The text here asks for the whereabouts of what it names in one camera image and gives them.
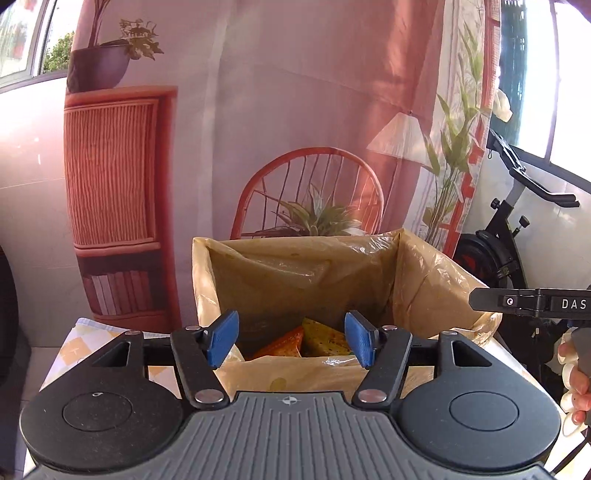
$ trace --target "yellow food scrap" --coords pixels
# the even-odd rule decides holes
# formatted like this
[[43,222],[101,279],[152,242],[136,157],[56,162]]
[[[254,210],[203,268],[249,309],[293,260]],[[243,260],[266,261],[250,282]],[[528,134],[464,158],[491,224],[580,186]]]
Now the yellow food scrap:
[[303,356],[350,355],[352,353],[344,333],[308,318],[305,318],[301,325],[304,328],[304,340],[301,346]]

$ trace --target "round black disc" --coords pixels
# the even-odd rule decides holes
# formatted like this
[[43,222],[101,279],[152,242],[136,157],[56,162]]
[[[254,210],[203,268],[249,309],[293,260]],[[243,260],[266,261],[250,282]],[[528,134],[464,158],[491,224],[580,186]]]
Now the round black disc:
[[103,432],[117,428],[132,413],[127,398],[109,392],[78,395],[63,411],[64,420],[83,432]]
[[560,430],[557,407],[547,395],[494,367],[457,368],[421,385],[404,398],[397,420],[423,453],[470,471],[509,471],[536,462]]
[[23,409],[22,435],[37,462],[63,471],[118,470],[154,456],[178,432],[183,412],[169,390],[139,375],[93,370],[92,387],[49,385]]

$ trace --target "yellow plastic bag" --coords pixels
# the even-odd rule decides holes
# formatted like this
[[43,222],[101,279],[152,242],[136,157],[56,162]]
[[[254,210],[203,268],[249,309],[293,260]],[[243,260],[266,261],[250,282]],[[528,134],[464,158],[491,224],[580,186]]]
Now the yellow plastic bag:
[[[460,331],[483,345],[500,314],[474,312],[468,295],[483,285],[450,258],[399,230],[372,236],[193,239],[193,287],[202,326],[237,310],[240,336],[216,373],[230,395],[238,390],[343,390],[348,398],[366,371],[351,356],[262,357],[263,346],[304,317],[342,331],[348,310],[376,326],[398,325],[429,338]],[[433,376],[411,368],[404,391]]]

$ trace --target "blue gripper pad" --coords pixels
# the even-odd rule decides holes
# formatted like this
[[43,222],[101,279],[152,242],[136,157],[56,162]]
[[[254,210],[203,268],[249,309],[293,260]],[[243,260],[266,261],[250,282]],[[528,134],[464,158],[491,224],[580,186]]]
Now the blue gripper pad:
[[363,368],[370,368],[375,362],[375,327],[357,311],[345,314],[345,338]]
[[215,322],[207,327],[209,337],[207,363],[212,368],[219,368],[226,359],[230,348],[238,339],[240,331],[239,317],[236,310],[220,315]]

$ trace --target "gray gripper housing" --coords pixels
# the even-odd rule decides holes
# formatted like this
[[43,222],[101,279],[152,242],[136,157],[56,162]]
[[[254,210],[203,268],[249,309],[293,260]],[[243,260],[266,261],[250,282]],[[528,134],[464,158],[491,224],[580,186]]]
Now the gray gripper housing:
[[228,407],[193,414],[175,441],[123,471],[64,473],[40,466],[27,480],[551,480],[535,464],[487,475],[432,462],[389,418],[341,393],[239,393]]

